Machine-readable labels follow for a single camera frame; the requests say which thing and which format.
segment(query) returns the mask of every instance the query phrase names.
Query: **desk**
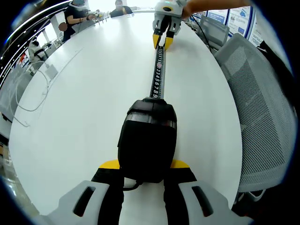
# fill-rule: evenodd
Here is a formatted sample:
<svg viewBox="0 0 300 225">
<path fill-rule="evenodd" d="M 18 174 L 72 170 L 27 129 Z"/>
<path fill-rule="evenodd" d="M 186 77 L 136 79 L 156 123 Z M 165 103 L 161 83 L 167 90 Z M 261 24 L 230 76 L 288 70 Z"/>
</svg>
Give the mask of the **desk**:
<svg viewBox="0 0 300 225">
<path fill-rule="evenodd" d="M 44 104 L 35 112 L 17 109 L 16 117 L 30 127 L 13 121 L 11 158 L 40 213 L 50 213 L 62 195 L 117 158 L 128 109 L 150 93 L 153 19 L 150 13 L 125 15 L 74 36 L 47 60 L 62 71 Z M 189 164 L 232 207 L 242 163 L 237 110 L 213 55 L 181 26 L 166 55 L 165 100 L 178 118 L 174 158 Z M 43 77 L 35 75 L 20 104 L 33 108 L 44 91 Z M 163 191 L 162 183 L 146 183 L 126 192 L 120 224 L 167 224 Z"/>
</svg>

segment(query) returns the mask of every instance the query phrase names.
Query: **gray grip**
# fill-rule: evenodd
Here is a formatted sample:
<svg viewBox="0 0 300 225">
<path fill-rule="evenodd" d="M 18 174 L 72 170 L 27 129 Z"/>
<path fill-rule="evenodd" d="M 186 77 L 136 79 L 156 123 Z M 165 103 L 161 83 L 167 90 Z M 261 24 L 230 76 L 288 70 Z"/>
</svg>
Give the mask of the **gray grip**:
<svg viewBox="0 0 300 225">
<path fill-rule="evenodd" d="M 88 187 L 93 188 L 94 192 L 83 216 L 80 217 L 73 211 L 78 200 Z M 108 188 L 108 184 L 83 181 L 60 198 L 59 206 L 56 210 L 48 216 L 40 215 L 34 218 L 34 221 L 39 225 L 97 225 L 100 207 Z"/>
<path fill-rule="evenodd" d="M 205 217 L 194 189 L 200 188 L 202 197 L 207 200 L 211 215 Z M 203 181 L 195 181 L 179 184 L 187 205 L 188 219 L 190 225 L 244 225 L 250 224 L 253 220 L 248 217 L 240 217 L 228 208 L 227 199 L 217 190 L 210 187 Z"/>
</svg>

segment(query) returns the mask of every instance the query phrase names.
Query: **black shirt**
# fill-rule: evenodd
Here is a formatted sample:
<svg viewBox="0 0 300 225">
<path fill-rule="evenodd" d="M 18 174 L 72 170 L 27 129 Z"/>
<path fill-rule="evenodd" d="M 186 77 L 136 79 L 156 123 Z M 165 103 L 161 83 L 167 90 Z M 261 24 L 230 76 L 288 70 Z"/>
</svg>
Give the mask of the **black shirt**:
<svg viewBox="0 0 300 225">
<path fill-rule="evenodd" d="M 75 31 L 73 30 L 72 26 L 74 26 L 75 24 L 79 24 L 79 22 L 74 24 L 69 24 L 67 17 L 72 15 L 74 19 L 84 18 L 88 15 L 88 10 L 84 9 L 79 11 L 72 6 L 68 6 L 64 13 L 65 13 L 65 19 L 67 24 L 67 30 L 64 32 L 63 42 L 69 40 L 71 38 L 71 35 L 75 34 Z"/>
<path fill-rule="evenodd" d="M 133 13 L 131 8 L 129 8 L 128 6 L 123 6 L 123 7 L 126 10 L 127 14 L 132 14 Z M 114 11 L 111 12 L 111 17 L 121 16 L 121 15 L 124 15 L 123 10 L 115 9 Z"/>
<path fill-rule="evenodd" d="M 84 18 L 88 15 L 88 10 L 87 9 L 84 9 L 84 10 L 81 10 L 81 11 L 78 11 L 76 8 L 72 7 L 72 6 L 68 6 L 67 9 L 65 10 L 65 19 L 66 19 L 66 24 L 68 26 L 73 26 L 75 24 L 78 24 L 78 23 L 74 23 L 74 24 L 69 24 L 68 23 L 68 20 L 67 20 L 67 17 L 69 16 L 73 16 L 73 19 L 79 19 L 79 18 Z"/>
</svg>

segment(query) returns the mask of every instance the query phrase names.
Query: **gray mesh chair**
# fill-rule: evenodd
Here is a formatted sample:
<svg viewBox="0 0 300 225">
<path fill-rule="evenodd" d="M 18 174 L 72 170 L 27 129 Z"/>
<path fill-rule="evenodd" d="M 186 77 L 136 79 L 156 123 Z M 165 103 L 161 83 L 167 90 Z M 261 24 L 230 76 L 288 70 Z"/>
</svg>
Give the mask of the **gray mesh chair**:
<svg viewBox="0 0 300 225">
<path fill-rule="evenodd" d="M 239 192 L 281 183 L 293 154 L 297 116 L 276 71 L 249 41 L 235 34 L 215 55 L 239 114 L 243 161 Z"/>
<path fill-rule="evenodd" d="M 200 26 L 212 48 L 219 50 L 226 43 L 229 27 L 222 24 L 220 21 L 206 16 L 201 16 Z M 197 35 L 207 45 L 201 30 L 198 30 Z"/>
</svg>

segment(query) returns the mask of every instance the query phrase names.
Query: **poster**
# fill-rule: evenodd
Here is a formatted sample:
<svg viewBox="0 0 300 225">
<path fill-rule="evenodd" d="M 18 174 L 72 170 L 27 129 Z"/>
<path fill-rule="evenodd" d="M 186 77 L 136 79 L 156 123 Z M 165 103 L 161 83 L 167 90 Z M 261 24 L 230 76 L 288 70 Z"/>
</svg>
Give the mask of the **poster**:
<svg viewBox="0 0 300 225">
<path fill-rule="evenodd" d="M 258 30 L 259 26 L 257 25 L 256 15 L 254 16 L 253 27 L 249 36 L 249 41 L 254 44 L 255 47 L 259 46 L 263 42 L 262 34 Z"/>
<path fill-rule="evenodd" d="M 200 23 L 201 16 L 203 16 L 203 15 L 206 16 L 206 14 L 207 14 L 207 11 L 203 11 L 203 12 L 194 13 L 193 16 L 197 20 L 197 22 Z"/>
<path fill-rule="evenodd" d="M 199 17 L 201 17 L 203 15 L 206 16 L 206 14 L 207 14 L 207 11 L 202 11 L 202 12 L 196 13 L 196 15 L 199 16 Z"/>
<path fill-rule="evenodd" d="M 232 34 L 239 33 L 244 37 L 247 32 L 250 13 L 250 6 L 230 9 L 227 24 L 229 32 Z"/>
<path fill-rule="evenodd" d="M 220 21 L 222 24 L 226 23 L 228 9 L 223 10 L 210 10 L 207 17 Z"/>
</svg>

